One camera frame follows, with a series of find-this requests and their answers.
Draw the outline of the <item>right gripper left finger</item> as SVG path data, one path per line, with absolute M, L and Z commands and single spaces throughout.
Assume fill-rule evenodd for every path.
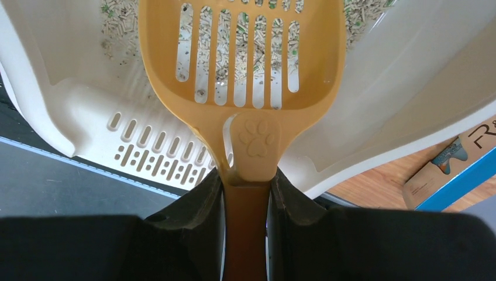
M 216 169 L 126 237 L 117 280 L 220 280 L 224 239 L 222 182 Z

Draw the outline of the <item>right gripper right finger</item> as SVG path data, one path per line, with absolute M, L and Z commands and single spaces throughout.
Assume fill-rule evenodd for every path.
M 278 169 L 268 204 L 269 280 L 371 280 L 367 265 L 354 264 L 341 220 L 370 214 L 371 209 L 333 205 L 326 208 L 297 189 Z

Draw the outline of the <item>yellow litter scoop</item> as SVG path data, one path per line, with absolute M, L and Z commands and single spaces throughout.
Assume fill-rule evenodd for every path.
M 266 280 L 266 220 L 271 181 L 285 150 L 329 110 L 339 91 L 346 55 L 346 28 L 342 1 L 305 1 L 296 13 L 267 4 L 241 1 L 191 1 L 194 9 L 189 78 L 177 77 L 178 34 L 183 1 L 140 1 L 139 40 L 150 84 L 164 106 L 185 123 L 213 157 L 223 185 L 225 206 L 225 260 L 223 280 Z M 207 77 L 197 72 L 199 24 L 202 7 L 213 9 Z M 248 38 L 245 94 L 234 84 L 236 27 L 231 29 L 229 78 L 226 101 L 216 102 L 216 45 L 222 9 L 252 19 L 267 19 L 265 69 L 271 67 L 271 24 L 297 21 L 299 37 L 299 90 L 289 90 L 288 29 L 282 35 L 283 62 L 280 84 L 254 85 L 254 34 Z

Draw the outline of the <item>beige litter box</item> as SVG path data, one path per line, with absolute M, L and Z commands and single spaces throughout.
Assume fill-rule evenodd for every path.
M 51 147 L 161 193 L 214 161 L 157 99 L 139 59 L 134 1 L 2 1 L 1 76 Z M 495 111 L 495 2 L 394 1 L 346 57 L 330 111 L 279 162 L 315 198 Z

